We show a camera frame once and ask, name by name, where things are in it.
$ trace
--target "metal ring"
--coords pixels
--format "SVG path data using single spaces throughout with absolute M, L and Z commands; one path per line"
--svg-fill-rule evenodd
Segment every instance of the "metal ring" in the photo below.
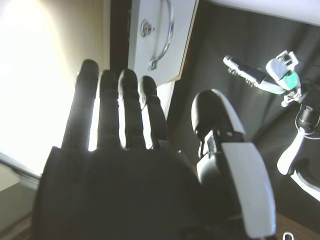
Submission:
M 149 62 L 149 71 L 155 70 L 157 68 L 158 61 L 166 54 L 169 45 L 171 43 L 172 35 L 174 33 L 174 7 L 172 6 L 171 0 L 166 0 L 168 5 L 169 11 L 169 29 L 168 29 L 168 36 L 166 38 L 164 47 L 158 56 L 151 58 Z

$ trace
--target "silver handle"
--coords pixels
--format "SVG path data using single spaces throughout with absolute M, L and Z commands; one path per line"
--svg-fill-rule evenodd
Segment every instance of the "silver handle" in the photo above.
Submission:
M 157 68 L 158 61 L 166 54 L 169 45 L 171 43 L 172 34 L 174 33 L 174 23 L 175 23 L 175 17 L 174 17 L 174 7 L 172 6 L 171 0 L 166 0 L 166 3 L 168 5 L 168 11 L 169 11 L 169 29 L 168 29 L 168 36 L 166 38 L 164 47 L 160 54 L 158 56 L 155 56 L 151 58 L 149 62 L 149 71 L 155 70 Z

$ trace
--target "white cabinet door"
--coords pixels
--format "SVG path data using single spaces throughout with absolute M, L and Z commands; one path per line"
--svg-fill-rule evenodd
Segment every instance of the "white cabinet door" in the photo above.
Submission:
M 173 33 L 157 68 L 149 70 L 150 60 L 158 56 L 168 39 L 170 5 L 173 10 Z M 180 79 L 198 0 L 133 0 L 130 21 L 128 67 L 138 79 L 148 75 L 157 86 Z M 143 21 L 151 25 L 151 33 L 142 36 Z

